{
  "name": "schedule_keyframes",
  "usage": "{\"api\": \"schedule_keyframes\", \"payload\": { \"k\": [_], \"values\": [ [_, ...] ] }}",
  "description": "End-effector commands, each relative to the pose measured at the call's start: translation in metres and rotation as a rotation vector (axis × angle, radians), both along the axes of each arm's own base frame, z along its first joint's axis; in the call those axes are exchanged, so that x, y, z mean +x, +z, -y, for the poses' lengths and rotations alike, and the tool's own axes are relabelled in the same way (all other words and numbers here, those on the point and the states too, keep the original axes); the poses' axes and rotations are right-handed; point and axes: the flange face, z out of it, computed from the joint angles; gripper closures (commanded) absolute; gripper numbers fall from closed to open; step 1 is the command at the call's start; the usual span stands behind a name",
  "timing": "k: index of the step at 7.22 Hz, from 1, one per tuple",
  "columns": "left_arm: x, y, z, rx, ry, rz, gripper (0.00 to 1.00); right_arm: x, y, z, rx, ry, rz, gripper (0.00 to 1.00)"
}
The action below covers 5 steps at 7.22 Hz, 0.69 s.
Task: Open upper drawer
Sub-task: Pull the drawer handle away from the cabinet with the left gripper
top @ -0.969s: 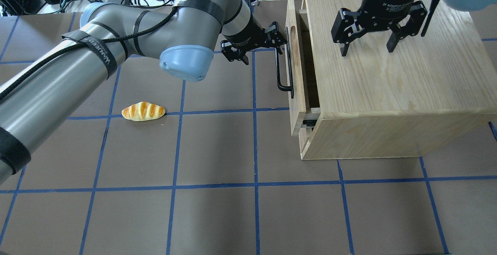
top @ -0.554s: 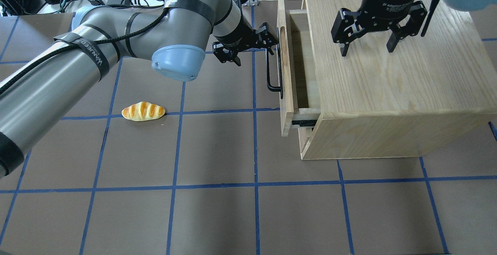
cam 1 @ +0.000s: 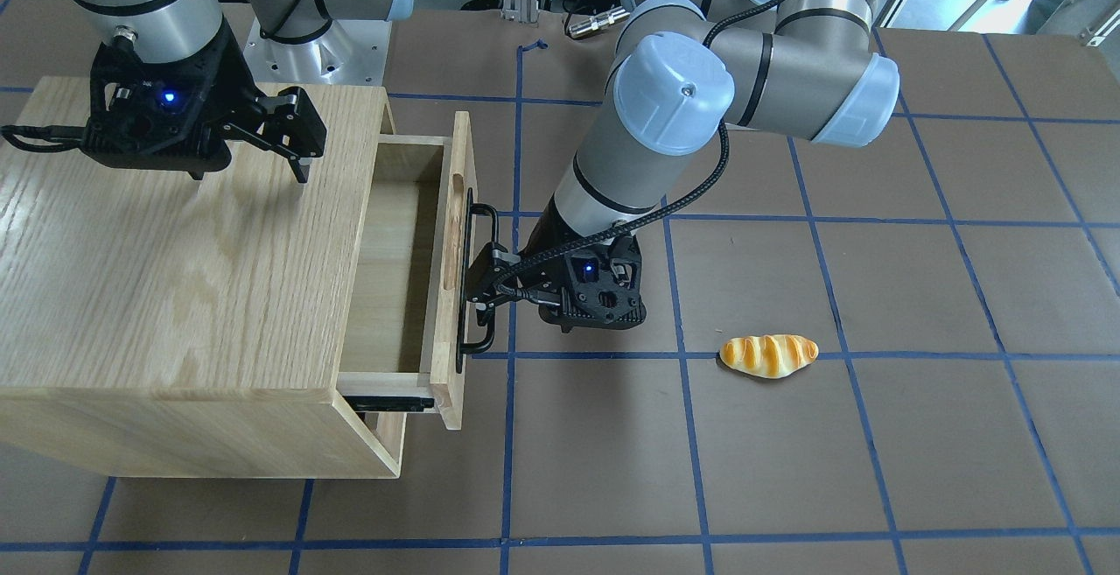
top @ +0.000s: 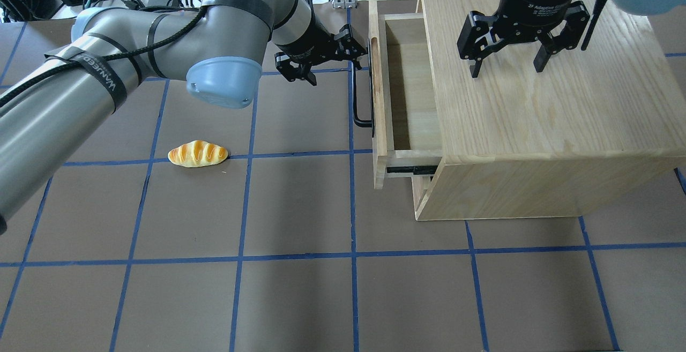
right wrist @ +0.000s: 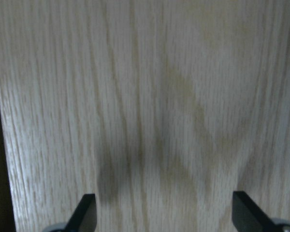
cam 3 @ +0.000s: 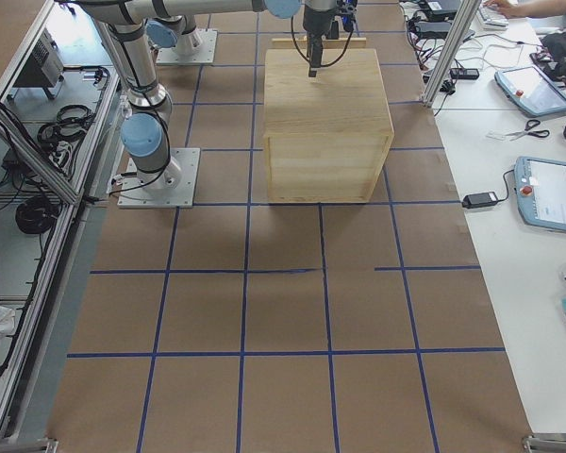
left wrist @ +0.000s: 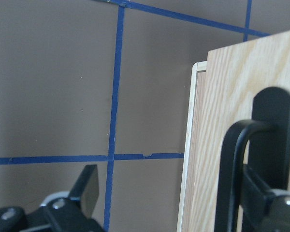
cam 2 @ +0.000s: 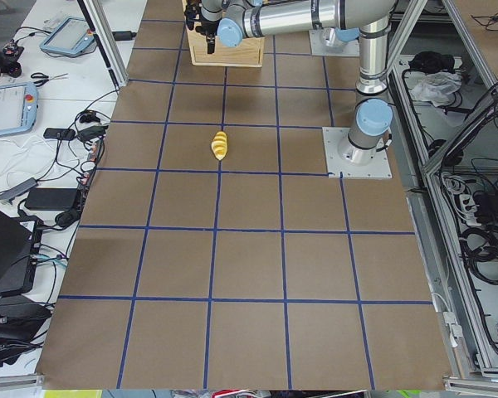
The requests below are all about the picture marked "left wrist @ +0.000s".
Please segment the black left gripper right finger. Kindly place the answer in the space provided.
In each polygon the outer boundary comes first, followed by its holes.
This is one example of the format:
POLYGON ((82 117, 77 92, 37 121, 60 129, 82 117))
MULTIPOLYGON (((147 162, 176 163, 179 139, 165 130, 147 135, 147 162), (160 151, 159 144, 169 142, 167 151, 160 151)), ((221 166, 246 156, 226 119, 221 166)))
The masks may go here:
POLYGON ((240 205, 243 232, 290 232, 290 191, 271 188, 248 165, 243 167, 240 205))

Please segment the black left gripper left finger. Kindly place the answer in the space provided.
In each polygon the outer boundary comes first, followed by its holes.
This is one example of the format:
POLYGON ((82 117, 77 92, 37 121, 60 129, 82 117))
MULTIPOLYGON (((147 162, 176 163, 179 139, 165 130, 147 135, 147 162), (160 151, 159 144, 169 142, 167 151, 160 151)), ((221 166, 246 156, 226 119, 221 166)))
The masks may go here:
POLYGON ((98 198, 98 167, 86 165, 70 191, 50 194, 37 210, 0 208, 0 232, 102 232, 92 218, 98 198))

